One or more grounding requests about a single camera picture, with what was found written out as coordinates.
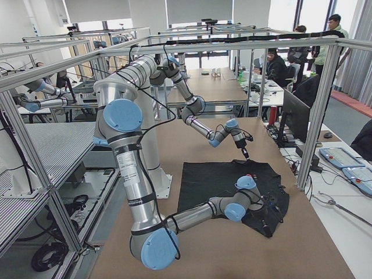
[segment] red carpet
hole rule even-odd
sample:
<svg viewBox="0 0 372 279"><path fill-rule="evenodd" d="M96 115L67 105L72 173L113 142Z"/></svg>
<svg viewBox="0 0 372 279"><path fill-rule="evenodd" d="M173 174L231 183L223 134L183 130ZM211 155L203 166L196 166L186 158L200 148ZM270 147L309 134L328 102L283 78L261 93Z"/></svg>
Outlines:
<svg viewBox="0 0 372 279"><path fill-rule="evenodd" d="M331 97L372 118L372 108L369 108L356 99L347 96L347 94L332 90Z"/></svg>

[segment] black jacket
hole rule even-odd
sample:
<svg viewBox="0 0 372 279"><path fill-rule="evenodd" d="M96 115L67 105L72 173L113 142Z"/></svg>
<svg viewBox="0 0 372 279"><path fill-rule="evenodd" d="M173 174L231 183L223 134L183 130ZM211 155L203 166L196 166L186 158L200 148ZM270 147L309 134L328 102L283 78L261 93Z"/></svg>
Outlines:
<svg viewBox="0 0 372 279"><path fill-rule="evenodd" d="M275 81L280 87L285 87L288 81L288 69L284 60L279 55L267 64L267 79Z"/></svg>
<svg viewBox="0 0 372 279"><path fill-rule="evenodd" d="M307 61L307 55L309 47L302 46L299 48L289 48L288 51L288 62L296 64L304 64Z"/></svg>
<svg viewBox="0 0 372 279"><path fill-rule="evenodd" d="M367 161L372 161L372 120L368 121L351 143L352 149Z"/></svg>

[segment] computer mouse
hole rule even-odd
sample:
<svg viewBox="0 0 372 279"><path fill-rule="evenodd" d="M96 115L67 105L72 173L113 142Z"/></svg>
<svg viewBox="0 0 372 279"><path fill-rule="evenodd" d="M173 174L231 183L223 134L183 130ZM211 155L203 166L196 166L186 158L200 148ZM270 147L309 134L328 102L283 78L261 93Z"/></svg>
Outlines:
<svg viewBox="0 0 372 279"><path fill-rule="evenodd" d="M323 135L323 138L332 138L333 137L333 134L331 132L326 132L324 135Z"/></svg>

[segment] brown table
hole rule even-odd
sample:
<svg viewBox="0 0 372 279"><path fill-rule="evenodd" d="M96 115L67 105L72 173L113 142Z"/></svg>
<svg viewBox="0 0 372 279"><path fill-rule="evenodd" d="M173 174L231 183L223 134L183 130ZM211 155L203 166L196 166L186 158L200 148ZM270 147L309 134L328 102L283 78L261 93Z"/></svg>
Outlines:
<svg viewBox="0 0 372 279"><path fill-rule="evenodd" d="M187 85L194 95L201 96L205 100L206 105L241 105L246 108L246 93L229 68L221 68L221 77L217 78L212 77L211 74L202 75L202 71L210 71L210 69L188 71L191 78L187 80ZM184 98L178 89L173 87L167 98L167 106L169 108L182 108L185 105Z"/></svg>
<svg viewBox="0 0 372 279"><path fill-rule="evenodd" d="M202 119L210 128L227 119ZM268 162L281 174L290 194L284 223L270 239L241 223L209 220L179 235L181 260L165 270L147 269L129 251L132 217L124 204L100 254L91 278L354 278L261 120L240 118L239 125L254 141L251 159ZM183 162L229 162L242 159L231 137L217 148L181 120L158 127L159 154L166 173L173 175L170 198L160 200L164 215L177 210Z"/></svg>

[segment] roller shade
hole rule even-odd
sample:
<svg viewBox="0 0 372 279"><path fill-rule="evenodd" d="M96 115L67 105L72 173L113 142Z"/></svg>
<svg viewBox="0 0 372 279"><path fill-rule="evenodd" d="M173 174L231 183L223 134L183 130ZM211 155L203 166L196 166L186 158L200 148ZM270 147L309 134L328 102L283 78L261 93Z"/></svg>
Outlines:
<svg viewBox="0 0 372 279"><path fill-rule="evenodd" d="M200 22L201 19L229 20L233 0L167 0L169 24Z"/></svg>
<svg viewBox="0 0 372 279"><path fill-rule="evenodd" d="M128 0L65 0L72 23L129 19Z"/></svg>

